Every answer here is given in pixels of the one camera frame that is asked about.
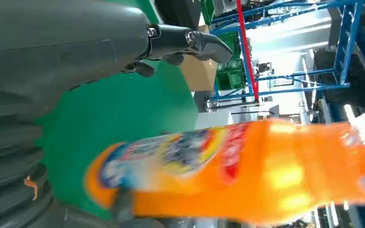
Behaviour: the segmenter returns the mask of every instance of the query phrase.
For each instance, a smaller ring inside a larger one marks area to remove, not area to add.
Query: metal bar
[[[300,79],[297,79],[297,78],[288,78],[288,79],[291,79],[291,80],[296,81],[296,82],[311,83],[311,84],[315,84],[315,85],[326,86],[326,84],[322,84],[322,83],[318,83],[318,82],[309,82],[309,81],[300,80]]]
[[[325,4],[328,4],[328,2],[309,3],[309,2],[287,1],[287,2],[282,2],[282,3],[279,3],[279,4],[273,4],[273,5],[258,7],[258,8],[255,8],[255,9],[250,9],[250,10],[244,11],[243,15],[244,16],[250,16],[250,15],[254,15],[254,14],[262,12],[262,14],[264,15],[263,17],[265,17],[265,12],[266,11],[276,9],[276,8],[293,7],[293,6],[325,5]],[[219,22],[222,22],[222,21],[236,19],[237,17],[238,17],[237,14],[232,14],[232,15],[228,15],[228,16],[225,16],[225,17],[213,19],[211,23],[212,24],[219,23]]]
[[[253,112],[238,112],[238,113],[230,113],[232,115],[239,115],[239,114],[252,114],[252,113],[270,113],[270,114],[275,114],[274,112],[271,111],[253,111]]]
[[[237,104],[227,104],[227,105],[221,105],[221,106],[215,106],[211,107],[209,109],[211,110],[220,110],[220,109],[229,109],[229,108],[238,108],[238,107],[246,107],[246,106],[258,106],[258,101],[252,101],[252,102],[244,102],[244,103],[237,103]]]
[[[235,22],[237,22],[237,20],[236,20],[236,19],[226,21],[225,23],[223,23],[223,24],[219,25],[217,28],[213,29],[213,30],[211,31],[211,34],[217,33],[219,30],[224,29],[224,27],[225,27],[225,26],[231,25],[231,24],[233,24],[233,23],[235,23]]]
[[[334,61],[334,69],[336,71],[341,71],[342,70],[342,66],[340,65],[340,60],[342,59],[340,56],[345,56],[344,51],[342,50],[343,47],[343,43],[346,42],[346,32],[347,32],[347,27],[350,24],[349,21],[349,17],[350,15],[348,15],[347,13],[344,14],[344,12],[347,12],[349,9],[349,6],[345,5],[342,8],[342,11],[339,10],[339,12],[342,14],[342,23],[341,23],[341,28],[339,29],[339,36],[338,36],[338,42],[336,44],[336,54],[335,54],[335,61]]]
[[[263,24],[268,24],[271,22],[275,22],[275,21],[279,21],[279,20],[284,20],[293,16],[298,16],[301,14],[305,14],[305,13],[310,13],[313,11],[317,11],[317,10],[323,10],[323,9],[328,9],[328,8],[336,8],[336,7],[341,7],[344,6],[346,4],[351,4],[351,3],[355,3],[357,0],[344,0],[344,1],[333,1],[324,5],[320,5],[318,7],[313,7],[313,8],[309,8],[309,9],[304,9],[304,10],[300,10],[297,12],[292,12],[292,13],[287,13],[284,15],[280,15],[278,17],[273,17],[273,18],[269,18],[269,19],[264,19],[264,20],[258,20],[258,21],[254,21],[254,22],[249,22],[246,23],[245,28],[246,29],[250,29],[253,28],[255,26],[258,25],[263,25]]]
[[[319,5],[318,7],[315,8],[309,8],[309,9],[304,9],[304,10],[300,10],[297,12],[292,12],[292,13],[287,13],[287,14],[283,14],[277,17],[272,17],[272,18],[268,18],[268,19],[262,19],[262,20],[258,20],[258,21],[253,21],[253,22],[248,22],[245,24],[245,29],[252,29],[256,26],[259,25],[263,25],[263,24],[268,24],[271,22],[275,22],[275,21],[279,21],[279,20],[284,20],[290,17],[294,17],[294,16],[298,16],[298,15],[302,15],[305,13],[310,13],[316,10],[323,10],[323,9],[328,9],[328,8],[336,8],[336,7],[341,7],[344,6],[346,4],[353,4],[356,3],[357,0],[344,0],[344,1],[332,1],[323,5]],[[234,31],[238,31],[239,27],[238,26],[232,26],[229,28],[225,28],[225,29],[220,29],[217,31],[217,33],[213,33],[214,35],[219,35],[219,34],[223,34],[223,33],[228,33],[228,32],[234,32]]]
[[[279,5],[284,4],[284,3],[287,3],[287,2],[282,2],[282,3],[279,3],[279,4],[275,4],[275,5],[259,7],[259,8],[256,8],[256,9],[250,9],[250,10],[244,11],[243,15],[244,16],[249,16],[249,15],[252,15],[252,14],[262,12],[263,10],[278,8]],[[218,22],[222,22],[222,21],[226,21],[226,20],[231,20],[231,19],[234,19],[234,18],[237,18],[237,17],[238,17],[238,14],[232,14],[232,15],[228,15],[228,16],[225,16],[225,17],[213,19],[211,23],[214,24],[214,23],[218,23]]]
[[[219,94],[218,84],[216,83],[216,81],[215,81],[215,83],[214,83],[213,90],[215,91],[216,96],[220,96],[220,94]]]
[[[346,81],[346,76],[350,65],[350,58],[352,57],[353,46],[355,44],[357,28],[359,27],[359,21],[360,21],[360,16],[362,15],[362,10],[363,10],[363,1],[360,0],[355,5],[355,14],[352,19],[352,27],[350,28],[350,37],[345,52],[344,67],[342,69],[341,77],[339,80],[340,84],[344,84]]]
[[[326,74],[326,73],[332,73],[332,72],[334,72],[333,68],[322,69],[322,70],[314,70],[314,71],[310,71],[308,73],[306,73],[305,71],[301,71],[301,72],[295,72],[291,75],[259,77],[259,78],[256,79],[256,81],[263,81],[263,80],[277,79],[277,78],[287,78],[287,77],[298,77],[298,76],[305,76],[305,75],[319,75],[319,74]]]
[[[254,78],[254,72],[251,65],[251,55],[250,55],[250,48],[247,42],[247,36],[246,36],[246,30],[244,28],[244,16],[241,8],[241,0],[236,0],[237,3],[237,13],[239,15],[239,21],[240,21],[240,43],[241,43],[241,51],[243,53],[244,57],[244,70],[247,77],[247,83],[249,85],[250,90],[250,82],[252,87],[252,92],[254,93],[254,99],[258,101],[258,87]]]
[[[238,92],[238,91],[240,91],[240,90],[242,90],[242,88],[240,88],[240,89],[236,89],[236,90],[233,90],[233,91],[231,91],[230,93],[225,94],[225,95],[223,95],[223,96],[232,95],[233,93],[236,93],[236,92]]]

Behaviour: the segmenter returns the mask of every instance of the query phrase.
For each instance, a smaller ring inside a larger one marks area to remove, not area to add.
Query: green crate
[[[226,64],[226,69],[238,69],[238,68],[243,68],[243,61],[241,59],[233,59],[230,60],[227,64]]]
[[[218,86],[219,90],[229,90],[230,88],[230,81],[227,72],[221,72],[216,74],[216,85]]]
[[[233,56],[231,59],[240,58],[241,47],[239,42],[239,34],[237,32],[221,34],[219,35],[219,38],[233,51]]]
[[[205,24],[211,25],[215,15],[215,6],[213,0],[201,0],[201,10]]]
[[[231,89],[240,89],[245,87],[244,72],[242,70],[234,70],[227,73]]]
[[[219,90],[244,88],[244,69],[239,68],[230,71],[219,71],[216,73],[215,80]]]

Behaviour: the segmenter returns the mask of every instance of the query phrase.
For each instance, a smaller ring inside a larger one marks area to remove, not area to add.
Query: bottle label
[[[207,166],[215,170],[212,178],[217,178],[220,170],[222,182],[232,183],[237,178],[248,125],[162,135],[113,146],[100,165],[100,183],[105,188],[125,186],[174,192],[190,186],[196,191],[206,184],[201,184],[199,179],[190,180]]]

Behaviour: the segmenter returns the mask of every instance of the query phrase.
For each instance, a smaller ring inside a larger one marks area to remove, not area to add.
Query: small orange figurine
[[[35,183],[34,181],[30,180],[30,175],[29,175],[24,179],[24,185],[34,188],[33,201],[35,201],[37,199],[37,196],[38,196],[38,184]]]

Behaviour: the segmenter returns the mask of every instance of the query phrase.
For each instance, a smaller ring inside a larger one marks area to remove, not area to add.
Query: cardboard box
[[[199,26],[198,31],[209,33],[207,25]],[[185,81],[192,92],[213,90],[218,64],[213,60],[200,61],[194,56],[185,55],[180,65]]]

